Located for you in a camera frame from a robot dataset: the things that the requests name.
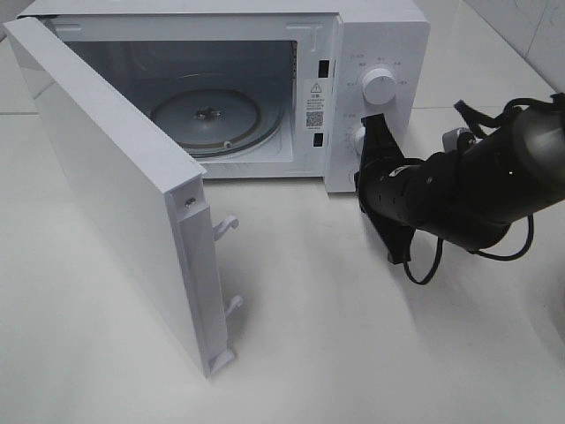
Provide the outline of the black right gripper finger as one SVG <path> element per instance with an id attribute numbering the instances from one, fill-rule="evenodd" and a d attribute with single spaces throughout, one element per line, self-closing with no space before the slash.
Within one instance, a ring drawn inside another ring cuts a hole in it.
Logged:
<path id="1" fill-rule="evenodd" d="M 363 117 L 365 128 L 364 143 L 361 153 L 361 166 L 370 163 L 402 163 L 404 156 L 388 128 L 383 114 Z"/>
<path id="2" fill-rule="evenodd" d="M 410 249 L 415 229 L 371 210 L 362 208 L 362 212 L 368 217 L 387 248 L 388 261 L 392 264 L 411 261 Z"/>

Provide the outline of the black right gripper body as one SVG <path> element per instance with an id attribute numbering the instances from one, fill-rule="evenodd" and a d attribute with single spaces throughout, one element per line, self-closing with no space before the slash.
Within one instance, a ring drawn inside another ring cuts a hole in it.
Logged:
<path id="1" fill-rule="evenodd" d="M 426 160 L 364 155 L 356 174 L 359 205 L 377 230 L 441 228 L 441 155 Z"/>

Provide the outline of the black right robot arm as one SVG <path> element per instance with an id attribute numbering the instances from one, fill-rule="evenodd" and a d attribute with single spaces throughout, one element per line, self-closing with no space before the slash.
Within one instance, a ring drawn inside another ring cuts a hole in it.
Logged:
<path id="1" fill-rule="evenodd" d="M 410 259 L 417 230 L 474 253 L 564 199 L 563 94 L 513 99 L 497 117 L 462 101 L 455 108 L 469 131 L 426 160 L 403 155 L 383 115 L 361 120 L 358 201 L 394 264 Z"/>

